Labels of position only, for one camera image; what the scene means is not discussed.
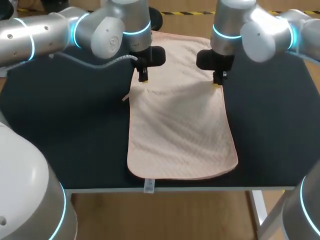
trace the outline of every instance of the towel label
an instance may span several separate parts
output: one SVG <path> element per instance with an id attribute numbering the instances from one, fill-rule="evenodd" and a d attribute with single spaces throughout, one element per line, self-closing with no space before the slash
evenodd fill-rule
<path id="1" fill-rule="evenodd" d="M 143 192 L 145 194 L 153 194 L 155 192 L 155 183 L 156 183 L 155 179 L 146 178 L 144 180 Z"/>

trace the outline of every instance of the white cable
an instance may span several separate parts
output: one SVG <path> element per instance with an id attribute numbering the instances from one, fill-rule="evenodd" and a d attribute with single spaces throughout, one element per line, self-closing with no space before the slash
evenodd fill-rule
<path id="1" fill-rule="evenodd" d="M 63 53 L 63 52 L 58 52 L 56 54 L 59 55 L 59 56 L 62 56 L 64 58 L 70 59 L 70 60 L 72 60 L 72 61 L 74 61 L 74 62 L 76 62 L 78 64 L 84 65 L 84 66 L 86 66 L 88 68 L 92 68 L 92 69 L 105 69 L 105 68 L 111 66 L 112 64 L 115 64 L 115 63 L 117 63 L 117 62 L 119 62 L 121 60 L 125 60 L 125 59 L 132 59 L 132 60 L 135 60 L 135 61 L 138 60 L 138 58 L 133 56 L 133 55 L 123 55 L 123 56 L 117 57 L 116 59 L 114 59 L 114 60 L 112 60 L 112 61 L 110 61 L 108 63 L 102 64 L 102 65 L 93 65 L 93 64 L 87 63 L 85 61 L 79 60 L 78 58 L 75 58 L 75 57 L 70 56 L 70 55 L 68 55 L 66 53 Z"/>
<path id="2" fill-rule="evenodd" d="M 78 64 L 84 65 L 84 66 L 86 66 L 88 68 L 91 68 L 91 69 L 105 69 L 105 68 L 111 66 L 112 64 L 115 64 L 115 63 L 117 63 L 117 62 L 119 62 L 121 60 L 125 60 L 125 59 L 132 59 L 132 60 L 135 60 L 135 61 L 138 60 L 138 58 L 133 56 L 133 55 L 123 55 L 123 56 L 117 57 L 116 59 L 114 59 L 114 60 L 112 60 L 112 61 L 110 61 L 108 63 L 102 64 L 102 65 L 93 65 L 93 64 L 87 63 L 85 61 L 79 60 L 79 59 L 77 59 L 77 58 L 75 58 L 73 56 L 70 56 L 68 54 L 62 53 L 62 52 L 58 52 L 58 53 L 55 53 L 55 54 L 57 54 L 59 56 L 62 56 L 64 58 L 70 59 L 70 60 L 72 60 L 72 61 L 74 61 L 74 62 L 76 62 Z M 14 64 L 14 65 L 11 65 L 11 66 L 6 66 L 6 67 L 3 67 L 3 68 L 0 67 L 0 71 L 7 72 L 7 71 L 15 69 L 16 67 L 19 67 L 19 66 L 21 66 L 21 65 L 23 65 L 23 64 L 25 64 L 27 62 L 30 62 L 30 61 L 19 62 L 17 64 Z"/>
<path id="3" fill-rule="evenodd" d="M 303 55 L 303 54 L 296 53 L 296 52 L 294 52 L 294 51 L 286 51 L 286 52 L 287 52 L 288 54 L 297 56 L 297 57 L 299 57 L 299 58 L 301 58 L 301 59 L 305 59 L 305 60 L 307 60 L 307 61 L 310 61 L 310 62 L 312 62 L 312 63 L 317 64 L 317 65 L 320 66 L 320 61 L 317 61 L 317 60 L 315 60 L 315 59 L 313 59 L 313 58 L 311 58 L 311 57 L 308 57 L 308 56 Z"/>

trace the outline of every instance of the towel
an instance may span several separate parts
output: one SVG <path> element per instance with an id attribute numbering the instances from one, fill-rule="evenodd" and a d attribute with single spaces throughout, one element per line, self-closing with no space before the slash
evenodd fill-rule
<path id="1" fill-rule="evenodd" d="M 226 115 L 222 86 L 213 72 L 196 66 L 210 49 L 205 38 L 152 33 L 166 51 L 162 66 L 148 69 L 148 83 L 135 71 L 129 92 L 127 166 L 144 179 L 197 180 L 234 169 L 238 157 Z"/>

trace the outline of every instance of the table top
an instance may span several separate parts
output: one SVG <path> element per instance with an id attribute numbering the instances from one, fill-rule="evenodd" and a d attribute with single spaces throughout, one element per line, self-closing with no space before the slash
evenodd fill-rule
<path id="1" fill-rule="evenodd" d="M 121 48 L 119 55 L 128 51 Z M 86 62 L 101 61 L 78 49 Z M 94 71 L 42 57 L 11 71 L 0 108 L 36 145 L 66 189 L 140 189 L 127 168 L 133 68 L 124 60 Z M 224 85 L 237 167 L 207 180 L 157 180 L 172 190 L 290 188 L 320 159 L 320 97 L 302 60 L 282 54 L 263 64 L 236 53 Z"/>

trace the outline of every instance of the yellow and black tape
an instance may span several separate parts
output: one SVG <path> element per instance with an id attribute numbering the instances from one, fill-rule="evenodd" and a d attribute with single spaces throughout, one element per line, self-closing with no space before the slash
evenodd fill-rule
<path id="1" fill-rule="evenodd" d="M 25 8 L 18 8 L 18 12 L 39 12 L 38 10 L 30 10 L 30 9 L 25 9 Z M 268 11 L 270 14 L 281 14 L 284 11 Z M 320 15 L 320 10 L 313 10 L 313 11 L 303 11 L 305 14 L 308 15 L 314 15 L 318 14 Z M 216 11 L 162 11 L 162 15 L 175 15 L 175 16 L 182 16 L 182 15 L 191 15 L 191 16 L 196 16 L 196 15 L 214 15 Z"/>

